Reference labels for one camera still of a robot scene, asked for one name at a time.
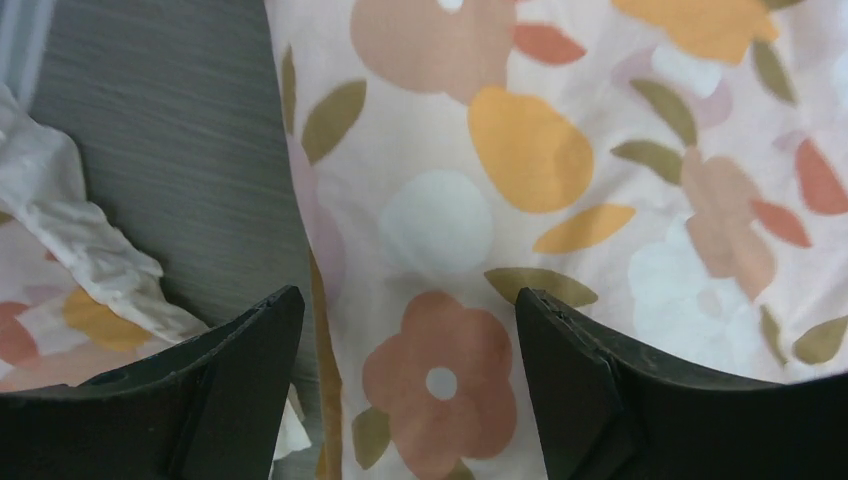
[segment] flower center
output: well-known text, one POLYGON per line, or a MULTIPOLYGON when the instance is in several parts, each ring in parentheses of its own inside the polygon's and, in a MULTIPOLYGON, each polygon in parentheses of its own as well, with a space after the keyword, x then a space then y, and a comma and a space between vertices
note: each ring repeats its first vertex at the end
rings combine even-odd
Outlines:
POLYGON ((449 13, 458 12, 465 0, 438 0, 439 5, 449 13))
POLYGON ((456 375, 444 367, 427 372, 427 390, 439 400, 450 400, 456 394, 456 375))

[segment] olive green leaf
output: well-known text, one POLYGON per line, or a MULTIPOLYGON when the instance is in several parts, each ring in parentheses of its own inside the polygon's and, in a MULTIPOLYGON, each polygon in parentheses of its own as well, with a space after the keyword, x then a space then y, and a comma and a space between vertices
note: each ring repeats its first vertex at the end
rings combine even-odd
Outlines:
POLYGON ((389 416, 371 407, 353 419, 351 430, 356 461, 368 470, 383 456, 392 441, 389 416))
POLYGON ((839 352, 846 327, 848 327, 848 316, 834 318, 817 325, 795 341, 792 351, 798 360, 808 365, 827 362, 839 352))
POLYGON ((283 81, 283 120, 285 120, 286 132, 294 133, 294 108, 297 103, 297 77, 294 73, 294 60, 292 59, 291 47, 286 50, 282 65, 283 81))
POLYGON ((766 340, 769 352, 781 365, 786 366, 786 356, 780 349, 780 325, 765 305, 760 307, 760 333, 766 340))
POLYGON ((665 145, 650 140, 632 140, 613 148, 612 154, 650 168, 672 185, 680 185, 683 157, 665 145))
POLYGON ((486 280, 509 303, 515 304, 524 287, 545 290, 572 308, 591 305, 598 294, 577 280, 543 268, 496 268, 484 274, 486 280))
POLYGON ((798 5, 804 0, 762 0, 763 3, 766 4, 769 10, 781 10, 783 8, 789 8, 794 5, 798 5))
POLYGON ((794 105, 795 93, 793 92, 792 84, 771 43, 754 40, 751 47, 754 52, 754 67, 757 71, 757 76, 760 78, 760 82, 775 97, 790 105, 794 105))
POLYGON ((15 217, 9 215, 6 212, 0 212, 0 225, 3 225, 6 222, 11 222, 15 217))
POLYGON ((346 83, 315 106, 303 127, 301 145, 315 164, 342 141, 365 106, 365 80, 346 83))
POLYGON ((458 460, 451 473, 445 477, 445 480, 474 480, 474 474, 462 463, 462 460, 458 460))
POLYGON ((645 97, 651 108, 674 130, 685 146, 691 147, 698 143, 695 118, 679 95, 653 80, 637 78, 631 80, 630 85, 645 97))

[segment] yellow flower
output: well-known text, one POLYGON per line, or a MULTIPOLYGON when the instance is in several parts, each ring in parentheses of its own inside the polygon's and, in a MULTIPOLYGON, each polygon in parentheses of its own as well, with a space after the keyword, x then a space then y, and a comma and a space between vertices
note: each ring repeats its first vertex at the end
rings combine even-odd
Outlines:
POLYGON ((755 40, 779 32, 761 0, 613 0, 622 12, 662 27, 681 49, 738 65, 755 40))

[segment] white circle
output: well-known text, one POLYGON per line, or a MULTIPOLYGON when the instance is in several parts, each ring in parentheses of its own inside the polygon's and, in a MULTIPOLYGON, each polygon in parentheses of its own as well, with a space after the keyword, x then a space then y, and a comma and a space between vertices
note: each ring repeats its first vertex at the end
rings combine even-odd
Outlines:
POLYGON ((460 8, 462 8, 462 3, 465 0, 438 0, 439 6, 445 9, 445 11, 450 13, 458 12, 460 8))
POLYGON ((427 372, 427 390, 439 400, 450 400, 456 395, 456 375, 445 367, 427 372))
POLYGON ((489 204, 462 173, 433 170, 398 191, 380 213, 389 260, 424 275, 462 273, 481 264, 492 246, 489 204))

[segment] red leaf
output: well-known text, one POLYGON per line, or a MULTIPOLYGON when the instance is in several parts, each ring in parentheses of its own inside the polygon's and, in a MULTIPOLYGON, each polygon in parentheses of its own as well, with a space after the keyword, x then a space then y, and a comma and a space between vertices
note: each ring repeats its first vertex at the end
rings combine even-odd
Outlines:
POLYGON ((821 215, 848 212, 848 194, 827 159, 809 138, 795 152, 801 196, 810 210, 821 215))
POLYGON ((515 26, 515 46, 526 55, 550 65, 575 62, 586 49, 551 25, 523 23, 515 26))
POLYGON ((38 356, 38 346, 32 335, 15 318, 28 308, 22 303, 0 303, 0 360, 10 365, 38 356))
POLYGON ((807 236, 807 229, 801 224, 798 216, 789 209, 760 200, 751 200, 751 208, 766 230, 776 237, 797 247, 813 246, 810 237, 807 236))

